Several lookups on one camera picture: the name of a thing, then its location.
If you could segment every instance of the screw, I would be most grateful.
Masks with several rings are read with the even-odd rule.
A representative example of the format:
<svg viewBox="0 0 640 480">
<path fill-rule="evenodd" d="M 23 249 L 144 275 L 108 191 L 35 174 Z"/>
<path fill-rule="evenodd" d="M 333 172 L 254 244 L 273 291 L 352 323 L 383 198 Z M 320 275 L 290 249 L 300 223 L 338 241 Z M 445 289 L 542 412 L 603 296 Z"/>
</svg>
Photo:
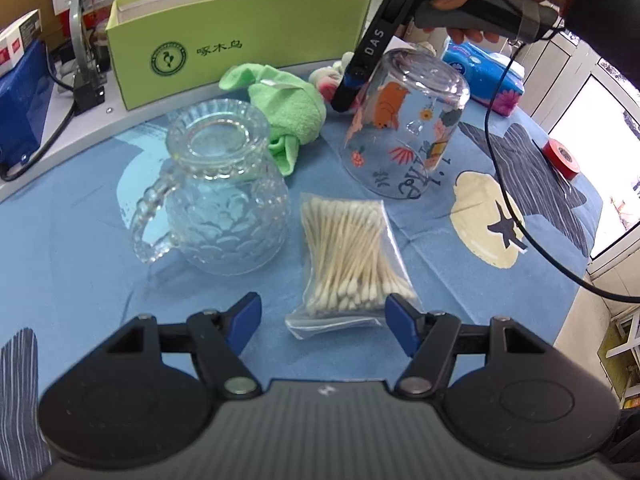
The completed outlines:
<svg viewBox="0 0 640 480">
<path fill-rule="evenodd" d="M 400 381 L 400 389 L 412 396 L 423 396 L 431 391 L 433 385 L 424 377 L 405 377 Z"/>
<path fill-rule="evenodd" d="M 231 377 L 225 381 L 225 390 L 234 395 L 250 394 L 258 385 L 249 377 Z"/>
</svg>

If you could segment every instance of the green cloth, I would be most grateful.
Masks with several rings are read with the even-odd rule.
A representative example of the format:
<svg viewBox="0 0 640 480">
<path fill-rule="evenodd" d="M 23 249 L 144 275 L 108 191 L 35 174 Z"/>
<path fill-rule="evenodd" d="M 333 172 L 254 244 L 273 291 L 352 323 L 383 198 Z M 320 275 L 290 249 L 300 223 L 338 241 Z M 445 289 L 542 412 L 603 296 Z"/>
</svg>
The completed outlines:
<svg viewBox="0 0 640 480">
<path fill-rule="evenodd" d="M 284 175 L 293 173 L 301 144 L 318 138 L 326 119 L 324 99 L 316 88 L 299 77 L 273 66 L 247 63 L 228 70 L 220 88 L 248 86 L 251 104 L 271 125 L 269 150 Z"/>
</svg>

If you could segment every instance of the table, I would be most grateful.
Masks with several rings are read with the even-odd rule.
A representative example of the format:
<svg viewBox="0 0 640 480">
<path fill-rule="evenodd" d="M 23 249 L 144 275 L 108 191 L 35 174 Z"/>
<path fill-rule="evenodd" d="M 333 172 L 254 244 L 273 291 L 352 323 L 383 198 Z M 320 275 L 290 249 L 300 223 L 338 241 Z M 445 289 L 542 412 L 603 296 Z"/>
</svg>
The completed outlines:
<svg viewBox="0 0 640 480">
<path fill-rule="evenodd" d="M 510 316 L 553 342 L 577 285 L 535 250 L 514 253 L 514 244 L 508 240 L 505 254 L 483 254 L 478 250 L 482 241 L 465 241 L 450 219 L 461 196 L 468 201 L 463 214 L 487 203 L 494 207 L 492 201 L 497 200 L 480 129 L 484 111 L 474 102 L 467 105 L 446 161 L 423 197 L 387 200 L 386 209 L 424 310 L 444 310 L 463 322 L 480 324 L 494 315 Z M 105 140 L 0 203 L 0 254 L 5 260 L 0 271 L 0 343 L 24 327 L 37 339 L 36 348 L 31 332 L 23 332 L 5 347 L 0 356 L 5 387 L 8 375 L 19 368 L 9 365 L 9 355 L 15 358 L 16 352 L 25 355 L 24 373 L 12 386 L 27 388 L 29 395 L 24 398 L 34 404 L 57 376 L 125 320 L 152 313 L 159 322 L 181 322 L 200 310 L 226 310 L 249 290 L 261 295 L 263 318 L 241 357 L 264 385 L 272 378 L 395 381 L 408 359 L 388 330 L 345 330 L 298 341 L 284 325 L 285 314 L 298 306 L 305 286 L 300 194 L 376 198 L 338 160 L 338 146 L 349 121 L 348 116 L 329 113 L 322 138 L 301 149 L 296 171 L 287 179 L 292 206 L 289 237 L 268 266 L 245 276 L 208 275 L 186 263 L 177 251 L 152 266 L 134 256 L 126 219 L 166 158 L 162 143 L 166 118 Z M 530 141 L 541 146 L 546 134 L 524 112 L 517 110 L 510 118 L 493 114 L 490 131 L 508 168 L 508 189 L 526 215 L 527 229 L 582 275 L 602 206 L 593 186 L 581 175 L 571 189 L 558 187 Z M 157 222 L 156 229 L 161 231 L 161 216 Z M 486 231 L 487 236 L 503 236 Z M 476 247 L 482 258 L 468 247 Z M 187 357 L 164 360 L 192 370 Z M 481 359 L 475 357 L 460 360 L 456 375 L 478 365 Z M 33 437 L 32 411 L 23 413 L 23 426 L 31 428 L 31 433 L 27 429 L 22 434 Z M 2 446 L 0 442 L 0 465 L 8 469 L 2 460 L 8 454 L 6 444 L 4 451 Z"/>
</svg>

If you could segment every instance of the orange fish print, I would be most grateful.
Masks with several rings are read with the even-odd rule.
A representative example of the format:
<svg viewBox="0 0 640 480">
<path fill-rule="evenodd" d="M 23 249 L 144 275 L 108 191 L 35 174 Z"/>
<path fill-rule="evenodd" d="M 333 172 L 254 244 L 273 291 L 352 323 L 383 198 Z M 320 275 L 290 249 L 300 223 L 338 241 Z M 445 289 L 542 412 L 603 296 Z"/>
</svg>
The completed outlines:
<svg viewBox="0 0 640 480">
<path fill-rule="evenodd" d="M 373 125 L 377 128 L 398 129 L 398 112 L 409 91 L 395 81 L 388 83 L 378 94 L 373 114 Z"/>
</svg>

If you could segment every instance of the window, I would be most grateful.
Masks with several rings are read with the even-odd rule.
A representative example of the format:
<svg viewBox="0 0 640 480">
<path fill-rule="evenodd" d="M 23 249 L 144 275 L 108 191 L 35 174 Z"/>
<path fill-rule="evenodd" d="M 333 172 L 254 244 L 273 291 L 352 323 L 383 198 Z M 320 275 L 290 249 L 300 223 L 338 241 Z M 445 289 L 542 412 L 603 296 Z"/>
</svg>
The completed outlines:
<svg viewBox="0 0 640 480">
<path fill-rule="evenodd" d="M 564 19 L 560 20 L 558 27 L 564 27 Z M 578 46 L 578 43 L 580 43 L 580 38 L 570 30 L 563 30 L 560 34 L 571 41 L 575 46 Z"/>
<path fill-rule="evenodd" d="M 631 84 L 631 81 L 624 77 L 616 67 L 609 63 L 606 59 L 600 58 L 598 65 L 600 65 L 604 71 L 609 74 L 616 82 L 622 87 L 622 89 L 629 94 L 638 106 L 640 106 L 640 91 Z"/>
<path fill-rule="evenodd" d="M 639 134 L 640 126 L 593 76 L 550 133 L 569 148 L 602 199 L 593 258 L 640 222 Z"/>
</svg>

